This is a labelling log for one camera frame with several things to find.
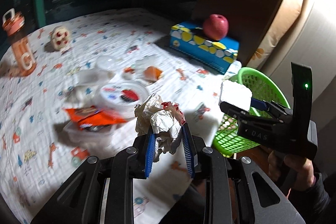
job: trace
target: crumpled paper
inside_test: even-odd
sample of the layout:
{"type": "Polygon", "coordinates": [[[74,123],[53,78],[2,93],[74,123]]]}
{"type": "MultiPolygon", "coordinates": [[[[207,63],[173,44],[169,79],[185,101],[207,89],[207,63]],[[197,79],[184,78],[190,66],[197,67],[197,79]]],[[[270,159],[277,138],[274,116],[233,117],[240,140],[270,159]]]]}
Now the crumpled paper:
{"type": "Polygon", "coordinates": [[[135,107],[134,113],[137,117],[135,131],[138,136],[147,134],[150,126],[156,136],[153,162],[159,161],[161,153],[169,152],[173,155],[181,143],[180,130],[185,123],[179,104],[163,102],[158,94],[153,93],[142,105],[135,107]]]}

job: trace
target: blue tissue box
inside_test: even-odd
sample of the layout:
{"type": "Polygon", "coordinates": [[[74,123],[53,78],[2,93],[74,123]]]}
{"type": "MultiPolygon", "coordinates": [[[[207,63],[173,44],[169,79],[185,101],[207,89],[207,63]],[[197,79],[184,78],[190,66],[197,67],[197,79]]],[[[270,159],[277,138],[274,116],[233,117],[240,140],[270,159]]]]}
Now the blue tissue box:
{"type": "Polygon", "coordinates": [[[203,34],[201,25],[191,20],[171,27],[169,46],[222,74],[236,60],[239,49],[239,43],[229,37],[211,41],[203,34]]]}

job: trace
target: white foam block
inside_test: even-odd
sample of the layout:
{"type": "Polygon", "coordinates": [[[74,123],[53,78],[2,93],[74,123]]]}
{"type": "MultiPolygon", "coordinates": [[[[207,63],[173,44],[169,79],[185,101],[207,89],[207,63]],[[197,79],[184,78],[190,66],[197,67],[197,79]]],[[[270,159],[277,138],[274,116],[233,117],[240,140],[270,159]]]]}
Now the white foam block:
{"type": "Polygon", "coordinates": [[[252,91],[244,85],[225,80],[220,88],[219,104],[227,102],[245,111],[250,109],[252,91]]]}

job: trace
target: green plastic basket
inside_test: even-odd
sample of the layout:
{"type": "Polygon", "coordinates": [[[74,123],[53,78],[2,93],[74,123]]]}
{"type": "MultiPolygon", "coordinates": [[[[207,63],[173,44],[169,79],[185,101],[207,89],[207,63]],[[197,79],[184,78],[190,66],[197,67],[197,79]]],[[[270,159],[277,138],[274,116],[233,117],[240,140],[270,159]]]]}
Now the green plastic basket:
{"type": "MultiPolygon", "coordinates": [[[[230,78],[233,82],[245,85],[252,91],[253,98],[265,101],[275,101],[289,108],[289,104],[281,90],[265,74],[252,68],[241,68],[237,75],[230,78]]],[[[266,112],[251,107],[249,113],[260,117],[270,117],[266,112]]],[[[213,146],[224,156],[231,157],[232,154],[258,146],[246,138],[238,136],[237,120],[224,115],[223,120],[213,140],[213,146]]]]}

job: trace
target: water bottle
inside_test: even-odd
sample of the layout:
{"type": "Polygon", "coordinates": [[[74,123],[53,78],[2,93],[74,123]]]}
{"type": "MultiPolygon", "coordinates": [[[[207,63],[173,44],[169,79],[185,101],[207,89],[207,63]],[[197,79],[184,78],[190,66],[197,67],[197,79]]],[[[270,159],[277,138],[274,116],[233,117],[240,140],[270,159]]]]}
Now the water bottle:
{"type": "Polygon", "coordinates": [[[36,60],[23,30],[25,18],[21,12],[15,13],[14,8],[12,8],[3,15],[2,23],[2,28],[7,32],[9,42],[12,45],[21,76],[28,76],[36,68],[36,60]]]}

